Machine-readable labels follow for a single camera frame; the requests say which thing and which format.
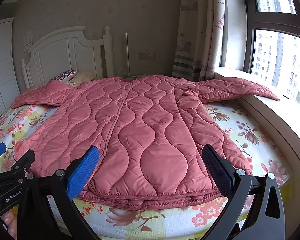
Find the striped curtain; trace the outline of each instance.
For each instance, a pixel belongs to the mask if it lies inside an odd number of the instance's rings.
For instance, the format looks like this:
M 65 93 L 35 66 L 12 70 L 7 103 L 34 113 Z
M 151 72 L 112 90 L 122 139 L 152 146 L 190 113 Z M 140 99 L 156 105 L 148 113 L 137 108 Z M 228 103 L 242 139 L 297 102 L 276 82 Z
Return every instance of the striped curtain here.
M 181 0 L 172 76 L 208 80 L 219 66 L 226 0 Z

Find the floral bedsheet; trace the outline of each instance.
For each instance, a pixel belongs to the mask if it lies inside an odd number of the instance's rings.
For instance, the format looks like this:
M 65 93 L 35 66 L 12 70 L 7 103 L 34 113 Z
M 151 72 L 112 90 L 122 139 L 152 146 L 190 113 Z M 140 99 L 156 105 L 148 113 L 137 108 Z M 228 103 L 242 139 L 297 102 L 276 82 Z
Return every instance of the floral bedsheet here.
M 255 120 L 234 100 L 209 103 L 205 106 L 213 120 L 237 144 L 256 176 L 275 174 L 284 201 L 292 198 L 292 172 L 278 147 Z M 28 105 L 8 109 L 0 119 L 0 143 L 7 152 L 0 157 L 0 172 L 13 164 L 13 151 L 56 110 L 56 107 Z M 249 196 L 239 220 L 246 218 L 252 204 Z M 53 198 L 52 211 L 62 230 L 66 230 Z M 82 216 L 102 239 L 199 238 L 211 227 L 226 205 L 219 197 L 198 206 L 165 210 L 131 211 L 95 202 L 74 199 Z

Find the window frame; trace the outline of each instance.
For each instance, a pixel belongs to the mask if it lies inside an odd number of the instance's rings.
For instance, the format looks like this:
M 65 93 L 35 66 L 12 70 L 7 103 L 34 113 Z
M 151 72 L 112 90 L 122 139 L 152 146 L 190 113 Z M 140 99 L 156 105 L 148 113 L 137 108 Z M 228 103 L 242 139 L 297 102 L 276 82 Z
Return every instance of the window frame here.
M 300 38 L 300 3 L 298 0 L 293 0 L 297 14 L 259 12 L 257 4 L 257 0 L 246 0 L 247 44 L 243 71 L 247 73 L 251 73 L 253 68 L 254 46 L 257 42 L 255 30 L 281 32 Z

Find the electrical outlet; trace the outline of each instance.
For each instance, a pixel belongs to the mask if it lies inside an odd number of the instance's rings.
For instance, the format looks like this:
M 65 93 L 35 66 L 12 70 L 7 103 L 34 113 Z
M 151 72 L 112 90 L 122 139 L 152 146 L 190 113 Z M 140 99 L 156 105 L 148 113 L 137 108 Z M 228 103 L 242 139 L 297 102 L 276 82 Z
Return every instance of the electrical outlet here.
M 154 60 L 154 52 L 146 52 L 147 60 Z
M 154 60 L 154 52 L 138 52 L 138 60 Z

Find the white headboard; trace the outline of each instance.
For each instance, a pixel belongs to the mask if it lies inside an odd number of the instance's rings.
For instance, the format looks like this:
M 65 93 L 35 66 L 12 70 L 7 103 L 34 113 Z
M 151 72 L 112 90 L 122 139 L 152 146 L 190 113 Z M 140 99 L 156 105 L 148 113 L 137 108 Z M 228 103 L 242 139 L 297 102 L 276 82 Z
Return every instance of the white headboard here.
M 95 78 L 114 77 L 112 37 L 105 27 L 103 39 L 89 41 L 83 35 L 86 27 L 75 26 L 49 33 L 29 50 L 30 61 L 22 59 L 26 87 L 36 87 L 69 69 L 89 71 Z M 102 65 L 101 46 L 104 46 L 106 66 Z

